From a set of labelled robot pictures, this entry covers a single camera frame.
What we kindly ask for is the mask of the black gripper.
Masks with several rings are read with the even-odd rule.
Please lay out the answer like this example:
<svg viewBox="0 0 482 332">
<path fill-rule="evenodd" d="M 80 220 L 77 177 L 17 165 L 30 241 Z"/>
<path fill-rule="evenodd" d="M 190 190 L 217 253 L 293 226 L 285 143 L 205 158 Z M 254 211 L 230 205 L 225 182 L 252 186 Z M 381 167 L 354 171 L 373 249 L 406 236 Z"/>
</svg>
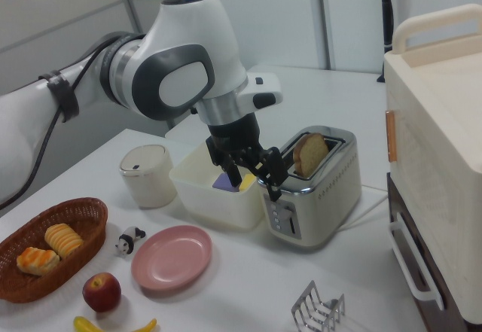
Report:
<svg viewBox="0 0 482 332">
<path fill-rule="evenodd" d="M 282 195 L 279 187 L 288 177 L 285 162 L 278 148 L 264 149 L 260 142 L 260 128 L 254 113 L 220 126 L 208 126 L 211 136 L 206 140 L 209 155 L 215 166 L 221 166 L 230 185 L 239 188 L 242 177 L 238 166 L 255 168 L 264 182 L 271 201 Z"/>
</svg>

